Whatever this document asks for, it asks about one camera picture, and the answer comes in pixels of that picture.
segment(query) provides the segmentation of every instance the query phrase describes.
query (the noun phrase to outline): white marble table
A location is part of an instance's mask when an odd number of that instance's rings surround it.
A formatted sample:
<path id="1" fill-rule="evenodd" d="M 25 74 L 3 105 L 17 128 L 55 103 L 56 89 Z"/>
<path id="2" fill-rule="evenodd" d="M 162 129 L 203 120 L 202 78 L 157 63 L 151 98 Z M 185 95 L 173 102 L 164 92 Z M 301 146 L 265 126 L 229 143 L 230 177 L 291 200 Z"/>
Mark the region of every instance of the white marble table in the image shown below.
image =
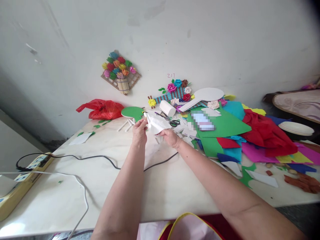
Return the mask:
<path id="1" fill-rule="evenodd" d="M 124 132 L 116 130 L 126 119 L 115 119 L 99 129 L 94 129 L 97 120 L 92 120 L 73 137 L 54 152 L 57 156 L 73 154 L 89 157 L 105 155 L 121 167 L 132 140 L 132 129 Z M 84 131 L 95 131 L 86 143 L 69 145 Z M 162 142 L 158 145 L 152 136 L 148 136 L 146 164 L 164 161 L 176 151 Z M 242 155 L 243 165 L 252 162 Z M 266 167 L 257 164 L 256 172 L 265 173 Z M 88 187 L 89 211 L 78 230 L 93 229 L 104 200 L 118 174 L 118 170 L 104 158 L 77 160 L 66 157 L 55 160 L 47 172 L 76 174 Z M 272 169 L 279 188 L 274 188 L 252 180 L 249 185 L 253 191 L 274 207 L 295 204 L 307 204 L 319 201 L 319 195 L 305 193 L 301 189 L 284 182 L 284 172 Z M 142 222 L 174 219 L 185 212 L 198 215 L 219 213 L 209 194 L 184 163 L 176 155 L 167 163 L 155 166 L 145 172 L 143 191 Z M 0 238 L 27 236 L 54 232 L 70 231 L 85 211 L 83 189 L 72 177 L 43 175 L 29 190 L 11 215 L 0 223 Z"/>

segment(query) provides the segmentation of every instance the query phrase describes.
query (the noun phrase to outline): forearm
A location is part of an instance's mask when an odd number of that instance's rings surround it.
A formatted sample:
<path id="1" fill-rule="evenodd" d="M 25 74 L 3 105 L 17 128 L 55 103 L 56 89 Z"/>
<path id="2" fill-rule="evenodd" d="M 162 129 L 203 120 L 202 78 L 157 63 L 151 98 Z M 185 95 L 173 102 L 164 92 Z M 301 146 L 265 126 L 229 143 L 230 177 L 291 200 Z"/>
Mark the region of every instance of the forearm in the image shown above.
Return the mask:
<path id="1" fill-rule="evenodd" d="M 145 145 L 131 145 L 102 207 L 92 239 L 136 239 L 141 215 Z"/>

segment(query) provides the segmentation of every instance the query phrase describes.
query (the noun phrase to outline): white wall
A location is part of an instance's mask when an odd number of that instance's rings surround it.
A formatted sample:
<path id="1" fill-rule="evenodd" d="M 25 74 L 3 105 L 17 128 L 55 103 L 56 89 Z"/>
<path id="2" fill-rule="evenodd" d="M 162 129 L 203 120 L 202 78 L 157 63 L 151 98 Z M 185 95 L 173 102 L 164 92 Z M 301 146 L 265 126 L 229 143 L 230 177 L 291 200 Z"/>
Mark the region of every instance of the white wall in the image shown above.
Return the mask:
<path id="1" fill-rule="evenodd" d="M 75 109 L 92 99 L 146 106 L 168 73 L 259 107 L 266 93 L 309 83 L 320 64 L 303 0 L 2 0 L 0 27 L 0 107 L 44 140 L 80 129 L 89 110 Z M 114 49 L 142 74 L 130 96 L 100 78 Z"/>

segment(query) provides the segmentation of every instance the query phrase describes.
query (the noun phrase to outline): person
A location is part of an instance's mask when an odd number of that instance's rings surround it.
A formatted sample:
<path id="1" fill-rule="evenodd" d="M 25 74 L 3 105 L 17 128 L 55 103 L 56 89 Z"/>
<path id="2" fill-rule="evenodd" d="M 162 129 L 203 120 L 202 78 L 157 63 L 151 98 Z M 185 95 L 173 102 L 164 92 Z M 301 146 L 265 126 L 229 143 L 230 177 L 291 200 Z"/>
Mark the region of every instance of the person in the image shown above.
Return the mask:
<path id="1" fill-rule="evenodd" d="M 132 145 L 102 207 L 92 240 L 137 239 L 144 182 L 146 124 L 147 119 L 141 119 L 133 126 Z M 242 239 L 306 238 L 275 208 L 180 139 L 174 131 L 165 129 L 159 135 L 179 152 Z"/>

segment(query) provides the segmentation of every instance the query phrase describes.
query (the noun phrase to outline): paper flower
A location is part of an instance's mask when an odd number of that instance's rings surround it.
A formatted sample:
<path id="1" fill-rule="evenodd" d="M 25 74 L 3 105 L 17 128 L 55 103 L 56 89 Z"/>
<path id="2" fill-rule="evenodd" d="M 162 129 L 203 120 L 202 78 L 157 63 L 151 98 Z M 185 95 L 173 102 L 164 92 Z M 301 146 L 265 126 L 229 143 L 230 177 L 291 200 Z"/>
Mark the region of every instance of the paper flower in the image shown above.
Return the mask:
<path id="1" fill-rule="evenodd" d="M 117 78 L 118 78 L 118 79 L 124 79 L 124 76 L 123 76 L 122 73 L 117 73 Z"/>
<path id="2" fill-rule="evenodd" d="M 228 103 L 224 98 L 220 98 L 218 101 L 221 102 L 221 106 L 225 106 Z"/>
<path id="3" fill-rule="evenodd" d="M 115 68 L 115 69 L 113 70 L 113 72 L 114 72 L 115 74 L 117 74 L 118 72 L 120 72 L 120 71 L 119 71 L 119 68 Z"/>
<path id="4" fill-rule="evenodd" d="M 110 72 L 108 69 L 104 70 L 103 74 L 105 77 L 110 77 Z"/>
<path id="5" fill-rule="evenodd" d="M 123 64 L 126 62 L 126 60 L 124 60 L 123 57 L 118 57 L 118 61 L 119 61 L 120 63 L 123 63 Z"/>
<path id="6" fill-rule="evenodd" d="M 110 72 L 114 69 L 114 65 L 112 63 L 108 63 L 107 67 Z"/>
<path id="7" fill-rule="evenodd" d="M 130 72 L 132 73 L 132 74 L 136 74 L 136 69 L 134 68 L 134 67 L 130 67 Z"/>
<path id="8" fill-rule="evenodd" d="M 219 105 L 218 100 L 208 102 L 208 108 L 211 108 L 212 110 L 215 110 L 219 107 L 220 107 L 220 105 Z"/>
<path id="9" fill-rule="evenodd" d="M 188 93 L 188 94 L 185 94 L 185 95 L 183 96 L 183 100 L 184 100 L 185 102 L 189 102 L 190 98 L 191 98 L 191 95 L 190 95 L 189 93 Z"/>
<path id="10" fill-rule="evenodd" d="M 186 86 L 188 86 L 188 80 L 185 79 L 182 81 L 182 85 L 181 85 L 183 88 L 185 88 Z"/>
<path id="11" fill-rule="evenodd" d="M 184 92 L 185 92 L 185 93 L 191 93 L 191 88 L 190 88 L 190 87 L 186 87 L 186 88 L 184 89 Z"/>
<path id="12" fill-rule="evenodd" d="M 176 80 L 174 81 L 174 85 L 175 85 L 176 87 L 181 87 L 181 85 L 182 85 L 181 80 L 180 80 L 180 79 L 176 79 Z"/>
<path id="13" fill-rule="evenodd" d="M 170 103 L 170 104 L 171 104 L 172 106 L 174 106 L 174 105 L 177 103 L 177 101 L 179 102 L 179 99 L 178 99 L 178 98 L 174 98 L 174 99 L 171 100 L 171 103 Z"/>
<path id="14" fill-rule="evenodd" d="M 113 59 L 112 57 L 108 57 L 108 58 L 107 58 L 107 61 L 108 61 L 109 63 L 113 63 L 114 59 Z"/>
<path id="15" fill-rule="evenodd" d="M 102 68 L 103 68 L 103 69 L 107 69 L 107 68 L 108 68 L 108 67 L 107 67 L 107 63 L 103 63 L 103 64 L 102 64 Z"/>
<path id="16" fill-rule="evenodd" d="M 119 65 L 119 68 L 120 68 L 121 70 L 126 69 L 126 65 L 124 65 L 123 63 L 121 63 L 121 64 Z"/>
<path id="17" fill-rule="evenodd" d="M 117 75 L 114 72 L 110 73 L 110 79 L 114 80 L 117 78 Z"/>
<path id="18" fill-rule="evenodd" d="M 129 71 L 123 69 L 123 70 L 122 70 L 122 74 L 123 74 L 124 76 L 127 76 L 127 75 L 129 74 Z"/>
<path id="19" fill-rule="evenodd" d="M 154 99 L 149 99 L 148 103 L 150 107 L 154 107 L 156 105 L 156 101 Z"/>
<path id="20" fill-rule="evenodd" d="M 113 59 L 118 59 L 118 57 L 119 57 L 119 55 L 117 53 L 115 53 L 115 52 L 111 52 L 109 54 L 109 56 L 112 57 Z"/>
<path id="21" fill-rule="evenodd" d="M 115 61 L 113 62 L 113 64 L 114 64 L 116 67 L 119 67 L 120 62 L 119 62 L 118 60 L 115 60 Z"/>
<path id="22" fill-rule="evenodd" d="M 173 83 L 168 84 L 168 92 L 169 93 L 174 92 L 176 89 L 177 89 L 177 87 Z"/>
<path id="23" fill-rule="evenodd" d="M 132 66 L 132 62 L 130 62 L 129 60 L 126 60 L 126 65 L 127 65 L 127 67 L 131 67 Z"/>

